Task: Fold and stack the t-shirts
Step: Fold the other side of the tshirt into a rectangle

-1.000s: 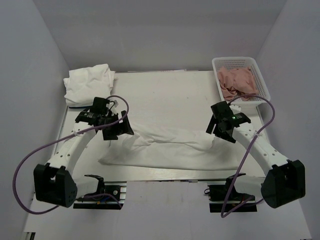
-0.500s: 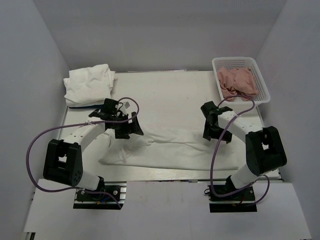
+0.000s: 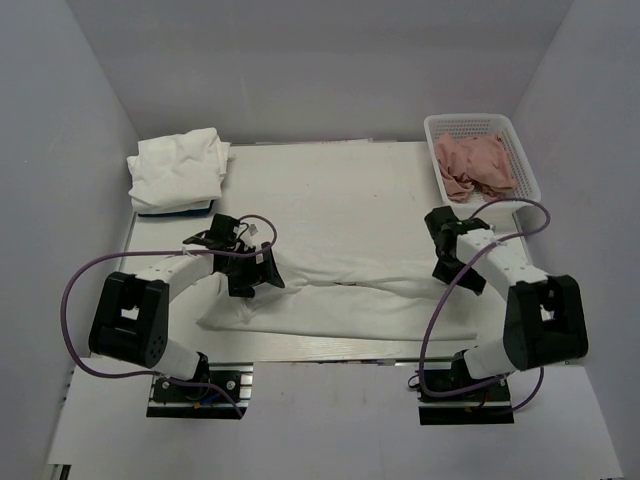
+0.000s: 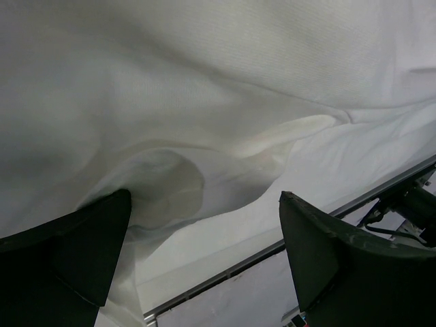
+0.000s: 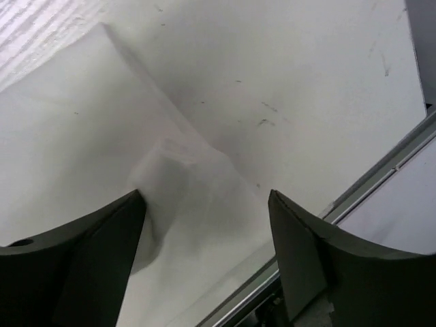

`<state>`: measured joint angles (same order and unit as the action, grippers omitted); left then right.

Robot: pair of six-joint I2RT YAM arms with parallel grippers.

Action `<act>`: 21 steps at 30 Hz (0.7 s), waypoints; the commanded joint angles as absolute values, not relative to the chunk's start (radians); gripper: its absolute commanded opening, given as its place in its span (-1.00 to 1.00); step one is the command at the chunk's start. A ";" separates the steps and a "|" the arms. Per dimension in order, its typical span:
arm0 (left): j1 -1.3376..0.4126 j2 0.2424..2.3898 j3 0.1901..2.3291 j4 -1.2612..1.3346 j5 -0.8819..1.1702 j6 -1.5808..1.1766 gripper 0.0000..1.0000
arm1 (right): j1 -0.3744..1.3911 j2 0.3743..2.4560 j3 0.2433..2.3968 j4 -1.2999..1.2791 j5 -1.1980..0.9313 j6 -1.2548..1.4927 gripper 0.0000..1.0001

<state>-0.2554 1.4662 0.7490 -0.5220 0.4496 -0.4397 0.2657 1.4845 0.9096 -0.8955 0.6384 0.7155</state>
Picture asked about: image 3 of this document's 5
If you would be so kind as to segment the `white printed t shirt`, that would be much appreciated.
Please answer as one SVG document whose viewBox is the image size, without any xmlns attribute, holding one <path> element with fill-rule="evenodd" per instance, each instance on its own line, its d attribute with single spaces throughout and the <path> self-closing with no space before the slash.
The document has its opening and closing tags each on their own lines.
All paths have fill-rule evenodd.
<svg viewBox="0 0 640 480">
<path fill-rule="evenodd" d="M 216 274 L 200 283 L 207 293 L 197 317 L 208 330 L 296 336 L 417 341 L 446 287 L 431 260 L 381 260 L 309 250 L 279 250 L 284 282 L 233 298 Z"/>
</svg>

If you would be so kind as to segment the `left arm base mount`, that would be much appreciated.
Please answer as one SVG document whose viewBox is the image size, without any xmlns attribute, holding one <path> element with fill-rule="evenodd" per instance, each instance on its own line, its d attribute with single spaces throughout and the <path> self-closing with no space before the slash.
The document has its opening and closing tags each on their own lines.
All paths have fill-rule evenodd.
<svg viewBox="0 0 640 480">
<path fill-rule="evenodd" d="M 219 387 L 245 413 L 251 399 L 253 366 L 213 364 L 201 382 Z M 240 419 L 235 407 L 218 390 L 177 386 L 164 377 L 154 378 L 146 416 L 166 419 Z"/>
</svg>

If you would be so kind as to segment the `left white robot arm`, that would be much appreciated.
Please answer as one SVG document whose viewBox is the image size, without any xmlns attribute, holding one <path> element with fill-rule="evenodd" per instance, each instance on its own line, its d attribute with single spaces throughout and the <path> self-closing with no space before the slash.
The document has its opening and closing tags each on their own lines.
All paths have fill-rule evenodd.
<svg viewBox="0 0 640 480">
<path fill-rule="evenodd" d="M 273 254 L 275 226 L 258 215 L 216 214 L 208 229 L 187 237 L 176 253 L 160 253 L 137 273 L 115 272 L 103 285 L 89 334 L 91 352 L 144 367 L 177 381 L 188 398 L 211 387 L 205 354 L 169 338 L 170 304 L 198 282 L 219 274 L 228 295 L 252 299 L 267 284 L 285 287 Z"/>
</svg>

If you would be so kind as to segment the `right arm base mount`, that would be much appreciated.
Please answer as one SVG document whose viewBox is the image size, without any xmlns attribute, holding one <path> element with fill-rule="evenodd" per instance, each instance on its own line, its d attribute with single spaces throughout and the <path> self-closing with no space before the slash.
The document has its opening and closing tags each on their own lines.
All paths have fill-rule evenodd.
<svg viewBox="0 0 640 480">
<path fill-rule="evenodd" d="M 451 364 L 427 362 L 424 377 L 432 392 L 460 389 L 462 383 L 454 376 Z M 457 395 L 434 396 L 419 383 L 416 369 L 407 380 L 409 391 L 417 394 L 419 424 L 421 426 L 479 426 L 510 425 L 514 423 L 511 392 L 507 381 L 496 383 Z"/>
</svg>

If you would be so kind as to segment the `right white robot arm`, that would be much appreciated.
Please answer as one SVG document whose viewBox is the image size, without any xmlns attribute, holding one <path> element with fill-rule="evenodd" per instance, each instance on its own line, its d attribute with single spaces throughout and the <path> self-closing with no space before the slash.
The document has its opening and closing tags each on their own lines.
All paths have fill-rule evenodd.
<svg viewBox="0 0 640 480">
<path fill-rule="evenodd" d="M 589 350 L 581 291 L 570 275 L 551 275 L 512 252 L 508 236 L 497 237 L 477 213 L 460 219 L 449 206 L 425 217 L 437 257 L 433 277 L 446 286 L 429 320 L 435 323 L 454 289 L 477 295 L 491 286 L 505 302 L 500 338 L 457 353 L 443 390 L 427 383 L 418 368 L 420 390 L 431 398 L 477 397 L 516 371 L 581 359 Z"/>
</svg>

